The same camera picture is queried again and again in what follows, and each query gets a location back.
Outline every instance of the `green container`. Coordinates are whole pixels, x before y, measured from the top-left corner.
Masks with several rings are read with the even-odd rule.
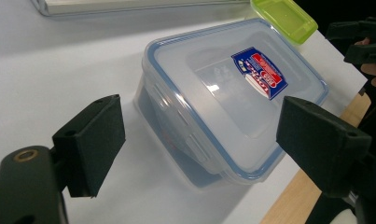
[[[251,0],[253,9],[293,44],[304,43],[318,24],[292,0]]]

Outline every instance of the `white table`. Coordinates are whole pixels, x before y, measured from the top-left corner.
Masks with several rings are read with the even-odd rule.
[[[247,4],[48,18],[29,0],[0,1],[0,162],[51,136],[92,101],[121,96],[127,141],[95,199],[71,199],[70,223],[259,223],[299,167],[285,156],[254,186],[197,189],[138,115],[132,98],[150,41],[243,20]],[[330,88],[339,115],[365,79],[316,32],[300,52]]]

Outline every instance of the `clamp jaw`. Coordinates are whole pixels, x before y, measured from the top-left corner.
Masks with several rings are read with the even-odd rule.
[[[333,22],[327,28],[328,40],[355,37],[368,37],[372,44],[350,46],[344,61],[354,64],[376,63],[376,18],[367,18],[365,21]]]
[[[65,224],[63,189],[95,197],[125,142],[120,97],[99,99],[53,135],[54,148],[16,150],[0,166],[0,224]]]

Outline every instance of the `transparent container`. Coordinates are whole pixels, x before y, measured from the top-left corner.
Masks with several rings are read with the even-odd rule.
[[[143,70],[137,107],[196,186],[265,179],[285,155],[275,142],[284,96],[320,105],[327,95],[263,19],[155,40]]]

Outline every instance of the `blue label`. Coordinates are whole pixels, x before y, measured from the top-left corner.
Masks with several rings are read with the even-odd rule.
[[[257,49],[246,49],[231,58],[249,84],[269,100],[287,86],[285,77],[275,64]]]

